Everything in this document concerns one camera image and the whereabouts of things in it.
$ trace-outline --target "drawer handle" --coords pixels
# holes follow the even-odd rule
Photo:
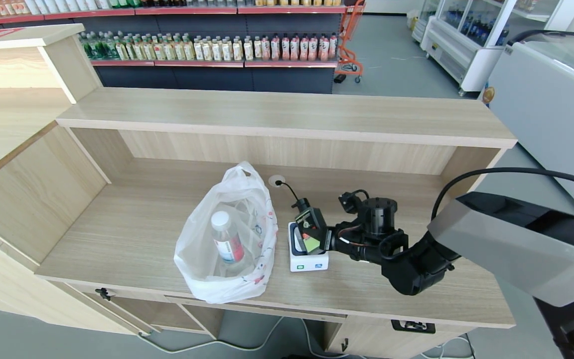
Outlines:
[[[401,321],[391,320],[391,325],[394,327],[394,330],[397,330],[398,332],[435,334],[435,324],[432,323],[406,321],[405,324],[402,324]]]
[[[99,295],[101,296],[101,298],[107,300],[108,302],[112,301],[112,297],[117,295],[116,293],[114,293],[113,291],[108,291],[108,289],[105,288],[99,288],[99,289],[94,289],[94,291],[96,293],[99,293]]]

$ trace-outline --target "beverage cooler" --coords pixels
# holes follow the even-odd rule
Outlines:
[[[436,1],[426,0],[413,38],[460,84],[460,96],[481,91],[511,36],[566,30],[574,18],[574,0]]]
[[[544,168],[574,175],[574,32],[513,38],[480,99]]]

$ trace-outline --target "shopping cart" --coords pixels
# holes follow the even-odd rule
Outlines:
[[[353,33],[356,27],[358,27],[358,22],[362,17],[364,9],[365,0],[356,0],[355,4],[347,6],[344,14],[342,14],[340,41],[338,45],[340,60],[338,61],[338,70],[335,71],[338,75],[357,75],[355,79],[357,84],[362,80],[364,67],[360,61],[358,61],[356,53],[347,48],[347,44],[353,38]]]

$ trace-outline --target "bottle cap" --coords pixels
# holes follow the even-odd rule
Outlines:
[[[212,214],[212,228],[219,232],[225,232],[231,224],[230,214],[225,211],[218,211]]]

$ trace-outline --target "power cord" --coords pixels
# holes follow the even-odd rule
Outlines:
[[[471,355],[469,355],[468,357],[445,357],[444,356],[444,347],[446,345],[448,345],[449,343],[451,343],[452,341],[456,341],[458,339],[465,341],[469,345],[469,348],[471,348]],[[471,341],[469,341],[468,338],[455,337],[455,338],[449,340],[448,342],[444,343],[443,345],[436,346],[436,348],[440,348],[442,350],[439,357],[429,357],[428,355],[421,353],[422,357],[424,357],[424,359],[475,359],[475,350],[473,349],[473,345],[471,345]]]
[[[247,347],[242,347],[242,346],[238,346],[238,345],[233,345],[232,343],[228,343],[226,341],[211,341],[211,342],[207,342],[207,343],[202,343],[201,345],[195,345],[195,346],[191,346],[191,347],[187,347],[187,348],[182,348],[179,350],[169,350],[167,348],[164,348],[160,345],[158,345],[157,343],[154,343],[153,341],[149,340],[148,338],[144,337],[141,335],[141,333],[139,333],[139,339],[141,339],[142,341],[148,343],[149,345],[155,347],[156,349],[162,351],[162,352],[166,352],[168,354],[178,354],[178,353],[184,353],[184,352],[189,352],[190,350],[195,350],[198,348],[202,348],[205,346],[210,346],[210,345],[224,345],[224,346],[228,346],[230,348],[236,349],[236,350],[242,350],[244,352],[255,352],[257,350],[261,350],[269,341],[269,338],[272,336],[272,334],[274,333],[274,330],[276,330],[276,327],[278,327],[278,324],[281,323],[281,321],[284,319],[285,317],[280,317],[278,319],[278,321],[276,321],[276,324],[274,324],[274,326],[272,327],[272,329],[269,331],[269,334],[267,334],[267,337],[265,338],[265,341],[257,346],[257,347],[253,347],[253,348],[247,348]],[[321,355],[321,354],[316,354],[314,353],[313,349],[311,348],[311,338],[309,337],[309,329],[307,329],[307,325],[305,324],[305,320],[301,320],[303,327],[305,327],[305,335],[307,337],[307,347],[309,348],[309,352],[315,356],[315,357],[319,357],[322,359],[339,359],[339,358],[345,358],[348,357],[349,354],[343,354],[343,355],[338,355],[335,357],[329,357],[326,355]]]

